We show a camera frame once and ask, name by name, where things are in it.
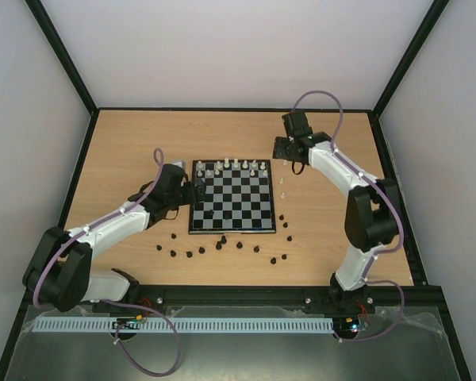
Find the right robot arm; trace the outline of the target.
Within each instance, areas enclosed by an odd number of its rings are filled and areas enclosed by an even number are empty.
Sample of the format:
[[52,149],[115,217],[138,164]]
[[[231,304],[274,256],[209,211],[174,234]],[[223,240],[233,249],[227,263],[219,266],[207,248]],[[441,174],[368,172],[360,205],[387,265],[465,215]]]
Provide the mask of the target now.
[[377,258],[390,250],[395,237],[403,244],[399,188],[392,179],[379,179],[343,154],[335,138],[314,133],[302,111],[282,116],[285,137],[276,137],[273,157],[310,166],[328,178],[346,197],[344,232],[349,247],[332,274],[328,301],[343,313],[367,301],[368,273]]

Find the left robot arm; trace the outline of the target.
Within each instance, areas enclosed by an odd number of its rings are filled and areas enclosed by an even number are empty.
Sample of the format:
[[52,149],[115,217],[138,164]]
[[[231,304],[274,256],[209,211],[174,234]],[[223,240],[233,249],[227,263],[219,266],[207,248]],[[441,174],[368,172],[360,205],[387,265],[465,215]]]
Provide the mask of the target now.
[[182,167],[164,164],[153,181],[115,211],[73,229],[46,230],[22,279],[33,293],[33,305],[66,312],[80,302],[122,301],[135,279],[117,269],[92,271],[93,261],[125,238],[166,219],[169,212],[204,197],[202,179],[189,180]]

